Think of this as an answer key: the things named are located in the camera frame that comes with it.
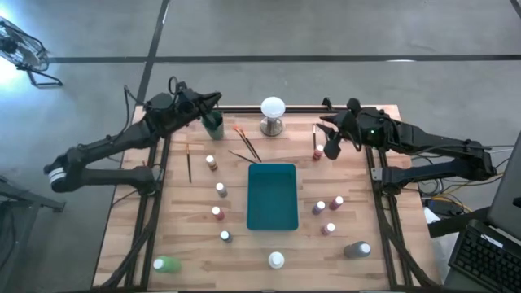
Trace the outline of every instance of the paintbrush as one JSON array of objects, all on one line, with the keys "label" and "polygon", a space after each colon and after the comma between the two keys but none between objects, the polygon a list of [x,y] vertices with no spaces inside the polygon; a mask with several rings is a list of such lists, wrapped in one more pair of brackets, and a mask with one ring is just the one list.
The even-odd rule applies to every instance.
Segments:
[{"label": "paintbrush", "polygon": [[313,124],[313,150],[317,149],[317,126]]},{"label": "paintbrush", "polygon": [[253,157],[256,158],[255,156],[255,153],[253,152],[252,148],[250,147],[250,145],[246,142],[246,138],[241,134],[241,132],[239,131],[239,127],[238,126],[235,126],[234,127],[235,131],[237,131],[237,133],[239,134],[239,136],[241,137],[241,139],[243,140],[244,144],[246,145],[246,147],[248,148],[248,150],[250,150],[250,152],[252,153]]},{"label": "paintbrush", "polygon": [[188,147],[188,143],[186,144],[186,162],[188,163],[188,181],[192,183],[192,171],[190,168],[190,148]]},{"label": "paintbrush", "polygon": [[234,153],[233,151],[230,151],[230,150],[228,150],[228,151],[230,152],[230,154],[236,155],[236,156],[238,156],[238,157],[241,158],[241,159],[245,159],[246,161],[248,161],[248,162],[250,162],[250,163],[252,163],[252,164],[257,164],[257,162],[254,161],[254,160],[250,160],[250,159],[248,159],[248,158],[245,157],[245,156],[241,156],[241,155],[239,155],[239,154]]},{"label": "paintbrush", "polygon": [[255,147],[253,147],[253,145],[252,145],[252,143],[250,142],[250,140],[247,139],[246,134],[244,134],[243,129],[239,128],[239,131],[243,134],[244,139],[246,139],[247,144],[250,145],[250,148],[251,148],[252,151],[253,151],[253,156],[256,157],[257,159],[259,159],[259,162],[262,163],[262,160],[261,160],[259,154],[257,154],[257,151],[255,151]]}]

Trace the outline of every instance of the keyboard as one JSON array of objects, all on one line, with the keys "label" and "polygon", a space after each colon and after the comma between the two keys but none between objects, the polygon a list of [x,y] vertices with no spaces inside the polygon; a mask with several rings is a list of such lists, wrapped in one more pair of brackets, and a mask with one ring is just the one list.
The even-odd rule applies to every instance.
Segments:
[{"label": "keyboard", "polygon": [[521,293],[521,247],[477,220],[460,232],[449,266],[493,292]]}]

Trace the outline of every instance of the teal tray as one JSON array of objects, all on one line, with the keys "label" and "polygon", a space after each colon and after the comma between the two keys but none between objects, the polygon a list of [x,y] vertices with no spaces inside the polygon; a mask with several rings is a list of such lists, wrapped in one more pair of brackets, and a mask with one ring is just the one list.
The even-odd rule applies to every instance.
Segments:
[{"label": "teal tray", "polygon": [[250,230],[296,230],[299,227],[295,165],[250,165],[247,227]]}]

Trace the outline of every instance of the green paint cup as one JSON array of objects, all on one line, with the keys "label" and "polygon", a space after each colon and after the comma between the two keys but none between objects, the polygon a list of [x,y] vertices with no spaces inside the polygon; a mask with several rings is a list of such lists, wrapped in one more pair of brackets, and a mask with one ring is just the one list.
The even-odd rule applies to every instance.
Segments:
[{"label": "green paint cup", "polygon": [[177,273],[181,270],[181,261],[170,256],[159,256],[154,260],[154,270],[157,273]]},{"label": "green paint cup", "polygon": [[220,112],[210,112],[210,114],[203,116],[202,122],[206,132],[213,140],[221,140],[225,136],[225,128]]}]

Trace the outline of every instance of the gray bottle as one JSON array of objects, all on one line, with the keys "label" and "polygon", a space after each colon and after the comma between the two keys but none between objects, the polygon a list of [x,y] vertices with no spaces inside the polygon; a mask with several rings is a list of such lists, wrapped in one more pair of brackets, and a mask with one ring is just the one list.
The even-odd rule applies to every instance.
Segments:
[{"label": "gray bottle", "polygon": [[371,253],[371,246],[365,241],[358,241],[344,248],[344,255],[347,258],[367,257]]}]

